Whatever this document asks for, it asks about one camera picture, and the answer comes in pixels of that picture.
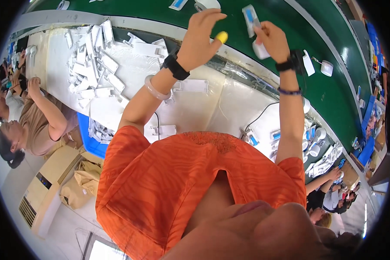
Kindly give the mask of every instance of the black wrist strap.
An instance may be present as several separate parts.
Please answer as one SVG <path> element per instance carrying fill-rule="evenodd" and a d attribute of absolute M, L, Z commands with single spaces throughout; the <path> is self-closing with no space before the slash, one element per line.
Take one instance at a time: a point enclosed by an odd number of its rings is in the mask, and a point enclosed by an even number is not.
<path fill-rule="evenodd" d="M 189 72 L 184 70 L 177 62 L 176 53 L 166 57 L 163 67 L 169 69 L 172 72 L 173 77 L 177 80 L 184 80 L 190 75 Z"/>
<path fill-rule="evenodd" d="M 279 72 L 283 72 L 286 70 L 293 70 L 294 68 L 295 67 L 294 67 L 293 61 L 290 57 L 287 59 L 286 62 L 276 63 L 276 70 Z"/>

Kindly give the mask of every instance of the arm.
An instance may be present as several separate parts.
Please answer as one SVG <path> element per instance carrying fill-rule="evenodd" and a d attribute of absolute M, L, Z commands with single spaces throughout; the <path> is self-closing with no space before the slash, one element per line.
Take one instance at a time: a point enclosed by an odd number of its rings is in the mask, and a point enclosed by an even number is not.
<path fill-rule="evenodd" d="M 284 32 L 271 22 L 262 22 L 261 28 L 255 28 L 256 43 L 263 43 L 267 52 L 277 63 L 287 61 L 290 56 Z M 293 70 L 280 73 L 280 88 L 287 91 L 298 91 L 299 85 Z M 302 159 L 302 138 L 304 113 L 301 96 L 280 95 L 280 142 L 275 164 L 290 157 Z"/>
<path fill-rule="evenodd" d="M 331 180 L 332 185 L 333 181 L 338 179 L 338 177 L 341 176 L 341 172 L 338 167 L 335 167 L 334 169 L 330 170 L 327 174 L 323 174 L 322 176 L 316 178 L 315 180 L 312 180 L 310 183 L 306 185 L 306 195 L 309 195 L 313 190 L 316 190 L 319 186 L 324 185 L 329 180 Z"/>
<path fill-rule="evenodd" d="M 226 17 L 220 9 L 214 8 L 196 13 L 191 17 L 182 46 L 177 54 L 177 62 L 184 70 L 193 70 L 213 57 L 222 43 L 218 39 L 210 43 L 210 34 L 215 23 Z M 166 95 L 176 81 L 171 71 L 163 68 L 153 76 L 151 84 L 158 92 Z M 131 125 L 143 133 L 144 125 L 153 116 L 161 102 L 151 94 L 146 86 L 143 86 L 125 107 L 119 129 Z"/>
<path fill-rule="evenodd" d="M 28 82 L 29 94 L 31 95 L 33 101 L 36 106 L 42 111 L 48 120 L 49 127 L 49 137 L 56 141 L 58 140 L 62 134 L 65 132 L 67 128 L 67 120 L 63 116 L 62 112 L 49 101 L 46 97 L 42 96 L 40 93 L 40 78 L 34 77 Z"/>

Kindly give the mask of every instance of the hand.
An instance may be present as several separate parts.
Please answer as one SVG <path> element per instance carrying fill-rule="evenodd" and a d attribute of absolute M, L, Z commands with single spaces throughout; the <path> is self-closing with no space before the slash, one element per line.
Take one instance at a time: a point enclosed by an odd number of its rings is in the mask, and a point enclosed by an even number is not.
<path fill-rule="evenodd" d="M 287 61 L 290 56 L 289 45 L 287 44 L 284 32 L 269 21 L 261 22 L 261 28 L 254 27 L 257 34 L 256 44 L 264 44 L 267 52 L 277 63 Z"/>
<path fill-rule="evenodd" d="M 19 68 L 24 64 L 26 61 L 26 50 L 22 50 L 19 56 Z"/>
<path fill-rule="evenodd" d="M 330 180 L 337 180 L 339 177 L 341 177 L 341 174 L 342 172 L 340 171 L 338 166 L 328 172 Z"/>
<path fill-rule="evenodd" d="M 33 77 L 29 80 L 27 84 L 27 90 L 29 91 L 29 95 L 32 98 L 37 96 L 42 96 L 42 94 L 40 93 L 39 84 L 40 84 L 40 78 L 38 77 Z"/>
<path fill-rule="evenodd" d="M 216 8 L 192 15 L 177 54 L 177 62 L 184 70 L 190 71 L 204 65 L 215 55 L 222 43 L 218 39 L 210 43 L 211 31 L 217 21 L 226 17 L 221 9 Z"/>

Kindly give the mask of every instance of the wristband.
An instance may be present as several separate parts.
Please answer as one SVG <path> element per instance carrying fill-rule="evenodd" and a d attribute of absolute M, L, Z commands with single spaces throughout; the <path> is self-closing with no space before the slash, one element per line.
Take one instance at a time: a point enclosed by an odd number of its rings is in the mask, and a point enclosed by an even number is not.
<path fill-rule="evenodd" d="M 144 85 L 147 87 L 147 89 L 149 90 L 150 94 L 152 94 L 152 96 L 156 97 L 157 99 L 159 100 L 168 100 L 171 98 L 171 95 L 172 95 L 172 90 L 171 92 L 169 92 L 169 94 L 167 95 L 164 95 L 162 93 L 160 93 L 159 91 L 157 91 L 153 86 L 152 86 L 152 83 L 150 82 L 150 80 L 153 78 L 154 75 L 148 75 L 145 79 L 144 79 Z"/>
<path fill-rule="evenodd" d="M 280 94 L 283 94 L 283 95 L 287 95 L 287 96 L 298 96 L 298 95 L 302 95 L 302 91 L 298 90 L 298 91 L 288 91 L 288 90 L 283 90 L 281 89 L 280 87 L 277 89 L 277 91 L 279 91 Z"/>

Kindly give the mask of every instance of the air conditioner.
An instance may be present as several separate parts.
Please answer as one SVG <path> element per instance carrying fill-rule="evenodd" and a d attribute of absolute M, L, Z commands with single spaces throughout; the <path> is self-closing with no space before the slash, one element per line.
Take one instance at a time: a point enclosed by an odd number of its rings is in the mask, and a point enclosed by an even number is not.
<path fill-rule="evenodd" d="M 35 235 L 45 238 L 61 205 L 61 186 L 73 176 L 82 160 L 78 150 L 63 146 L 51 155 L 29 184 L 19 211 Z"/>

